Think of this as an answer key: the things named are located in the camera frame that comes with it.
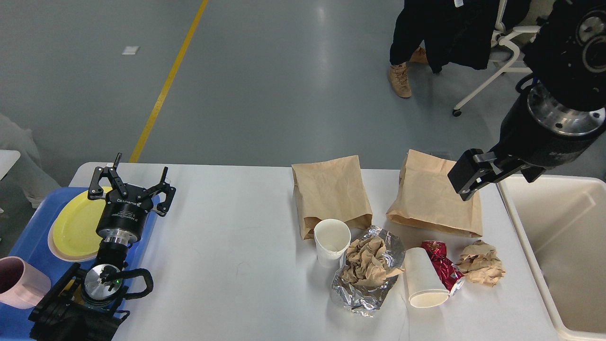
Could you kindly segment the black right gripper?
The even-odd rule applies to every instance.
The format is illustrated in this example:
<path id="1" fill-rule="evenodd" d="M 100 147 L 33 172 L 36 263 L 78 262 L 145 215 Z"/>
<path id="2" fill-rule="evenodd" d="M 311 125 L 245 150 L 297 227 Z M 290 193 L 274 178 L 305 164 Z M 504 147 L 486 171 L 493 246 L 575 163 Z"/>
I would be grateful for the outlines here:
<path id="1" fill-rule="evenodd" d="M 526 87 L 509 110 L 497 145 L 489 153 L 468 149 L 447 176 L 463 201 L 520 170 L 532 183 L 546 170 L 573 162 L 604 131 L 604 108 L 567 108 L 538 83 Z"/>

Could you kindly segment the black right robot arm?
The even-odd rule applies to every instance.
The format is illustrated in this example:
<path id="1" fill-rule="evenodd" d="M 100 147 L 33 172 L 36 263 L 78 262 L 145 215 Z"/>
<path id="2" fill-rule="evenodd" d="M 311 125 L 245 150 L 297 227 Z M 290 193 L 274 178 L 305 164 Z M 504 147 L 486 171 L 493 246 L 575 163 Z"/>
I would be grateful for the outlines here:
<path id="1" fill-rule="evenodd" d="M 499 142 L 487 153 L 465 151 L 448 173 L 464 201 L 516 172 L 532 183 L 573 162 L 605 131 L 603 0 L 557 0 L 523 52 L 537 83 L 517 87 Z"/>

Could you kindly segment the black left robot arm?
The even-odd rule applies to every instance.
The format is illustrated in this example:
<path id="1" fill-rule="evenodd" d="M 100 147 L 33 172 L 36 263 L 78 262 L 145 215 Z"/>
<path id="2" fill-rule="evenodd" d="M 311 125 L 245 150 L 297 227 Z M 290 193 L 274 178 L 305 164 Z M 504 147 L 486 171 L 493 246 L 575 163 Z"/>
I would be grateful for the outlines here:
<path id="1" fill-rule="evenodd" d="M 33 308 L 30 338 L 37 341 L 110 341 L 130 311 L 124 300 L 143 298 L 153 291 L 147 269 L 130 269 L 127 255 L 142 238 L 151 212 L 166 216 L 176 193 L 166 179 L 151 188 L 124 183 L 117 173 L 122 155 L 94 170 L 87 197 L 104 200 L 96 233 L 99 249 L 93 265 L 75 263 Z"/>

